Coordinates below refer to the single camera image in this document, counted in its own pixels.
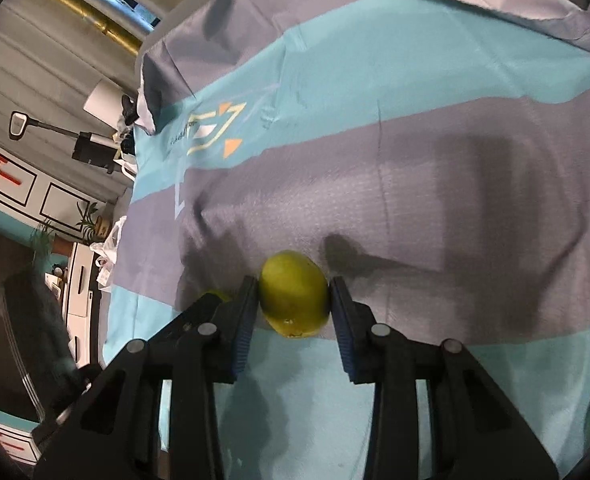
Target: ceiling pipe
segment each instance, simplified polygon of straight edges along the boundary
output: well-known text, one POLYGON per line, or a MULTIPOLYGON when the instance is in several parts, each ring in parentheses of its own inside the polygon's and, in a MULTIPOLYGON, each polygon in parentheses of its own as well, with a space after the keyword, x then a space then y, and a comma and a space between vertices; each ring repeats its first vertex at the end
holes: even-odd
POLYGON ((121 25, 108 18, 108 16, 83 0, 57 1, 75 12, 78 16, 81 16, 86 22, 91 23, 104 36, 119 44, 130 54, 137 56, 141 47, 141 41, 121 27, 121 25))

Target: white drawer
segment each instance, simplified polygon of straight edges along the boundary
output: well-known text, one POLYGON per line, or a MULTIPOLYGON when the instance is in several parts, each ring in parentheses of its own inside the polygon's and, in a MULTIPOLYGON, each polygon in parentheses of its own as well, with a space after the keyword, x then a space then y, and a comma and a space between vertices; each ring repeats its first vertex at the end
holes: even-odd
POLYGON ((88 287, 94 253, 85 245, 75 244, 68 263, 68 283, 64 291, 64 311, 73 316, 88 316, 88 287))
POLYGON ((0 444, 6 453, 18 462, 35 465, 40 457, 40 450, 33 442, 30 433, 1 423, 0 444))
POLYGON ((89 317, 68 315, 66 325, 70 341, 68 347, 73 354, 73 359, 78 368, 91 362, 90 340, 91 340, 91 321, 89 317))

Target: lime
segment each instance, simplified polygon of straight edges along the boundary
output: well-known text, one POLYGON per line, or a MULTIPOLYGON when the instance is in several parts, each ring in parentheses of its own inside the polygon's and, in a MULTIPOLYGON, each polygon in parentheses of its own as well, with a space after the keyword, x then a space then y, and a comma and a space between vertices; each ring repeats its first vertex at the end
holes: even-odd
POLYGON ((264 262, 259 295, 264 317, 284 337, 315 335, 328 321, 324 273, 296 251, 281 251, 264 262))
POLYGON ((216 288, 210 288, 209 290, 207 290, 206 292, 204 292, 200 296, 200 298, 202 298, 202 296, 205 296, 206 294, 214 294, 215 296, 217 296, 224 303, 226 303, 227 301, 230 301, 230 296, 227 293, 225 293, 222 290, 217 290, 216 288))

